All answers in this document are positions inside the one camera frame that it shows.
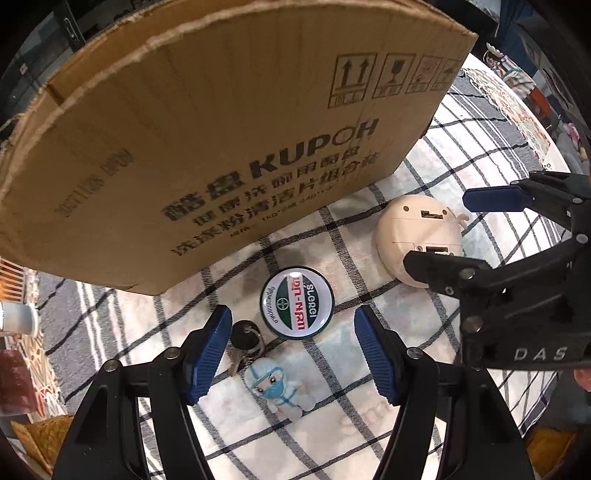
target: bayer logo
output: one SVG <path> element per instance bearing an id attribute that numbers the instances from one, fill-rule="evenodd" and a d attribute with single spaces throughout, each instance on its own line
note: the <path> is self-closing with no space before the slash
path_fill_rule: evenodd
<path id="1" fill-rule="evenodd" d="M 280 310 L 287 310 L 290 307 L 289 300 L 287 300 L 285 298 L 277 299 L 275 304 L 277 305 L 277 308 Z"/>

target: white checkered fabric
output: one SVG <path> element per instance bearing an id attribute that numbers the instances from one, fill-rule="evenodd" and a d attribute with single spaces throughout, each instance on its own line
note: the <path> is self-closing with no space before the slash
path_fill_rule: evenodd
<path id="1" fill-rule="evenodd" d="M 229 376 L 228 347 L 209 394 L 191 411 L 215 477 L 372 478 L 398 409 L 376 391 L 353 331 L 355 309 L 370 305 L 408 346 L 419 346 L 438 361 L 453 361 L 459 348 L 457 300 L 401 284 L 381 264 L 373 239 L 380 212 L 389 200 L 414 193 L 433 196 L 458 214 L 465 212 L 466 189 L 505 185 L 536 168 L 516 127 L 460 74 L 428 133 L 393 175 L 262 238 L 161 296 L 42 275 L 42 325 L 68 408 L 75 411 L 107 359 L 150 361 L 164 348 L 180 345 L 223 303 L 235 321 L 251 319 L 260 326 L 268 356 L 288 377 L 302 381 L 317 404 L 295 422 L 271 413 L 240 376 Z M 559 241 L 556 225 L 531 211 L 471 213 L 463 249 L 496 267 Z M 302 342 L 275 338 L 258 306 L 267 278 L 292 265 L 320 271 L 336 299 L 330 325 Z M 554 375 L 491 374 L 524 431 L 539 414 L 539 400 Z M 163 478 L 146 400 L 140 410 L 148 464 L 156 478 Z M 437 421 L 424 478 L 436 475 L 444 431 L 445 424 Z"/>

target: doll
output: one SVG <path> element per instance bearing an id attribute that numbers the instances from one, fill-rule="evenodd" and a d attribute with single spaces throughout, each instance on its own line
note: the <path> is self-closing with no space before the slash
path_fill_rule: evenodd
<path id="1" fill-rule="evenodd" d="M 299 419 L 302 410 L 312 410 L 316 405 L 303 386 L 288 381 L 283 369 L 270 358 L 259 358 L 250 364 L 244 381 L 252 393 L 267 401 L 273 413 L 280 411 L 291 421 Z"/>

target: round beige object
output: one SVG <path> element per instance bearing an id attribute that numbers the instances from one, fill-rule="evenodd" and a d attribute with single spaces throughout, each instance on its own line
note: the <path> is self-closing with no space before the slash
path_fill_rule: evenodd
<path id="1" fill-rule="evenodd" d="M 403 195 L 390 202 L 379 220 L 376 240 L 386 269 L 406 285 L 427 288 L 413 279 L 402 261 L 408 252 L 462 255 L 462 229 L 467 215 L 458 217 L 426 195 Z"/>

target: blue gripper pad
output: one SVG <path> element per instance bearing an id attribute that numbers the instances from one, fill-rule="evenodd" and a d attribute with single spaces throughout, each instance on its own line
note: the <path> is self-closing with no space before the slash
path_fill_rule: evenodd
<path id="1" fill-rule="evenodd" d="M 519 185 L 469 189 L 464 193 L 464 206 L 471 212 L 523 212 L 533 197 Z"/>
<path id="2" fill-rule="evenodd" d="M 390 404 L 399 405 L 394 382 L 394 368 L 361 307 L 355 310 L 355 335 L 357 335 L 369 371 L 374 377 L 378 393 L 386 397 Z"/>
<path id="3" fill-rule="evenodd" d="M 201 353 L 193 364 L 189 398 L 194 403 L 197 403 L 201 397 L 207 395 L 231 333 L 232 312 L 229 308 L 224 307 L 224 311 L 209 333 Z"/>

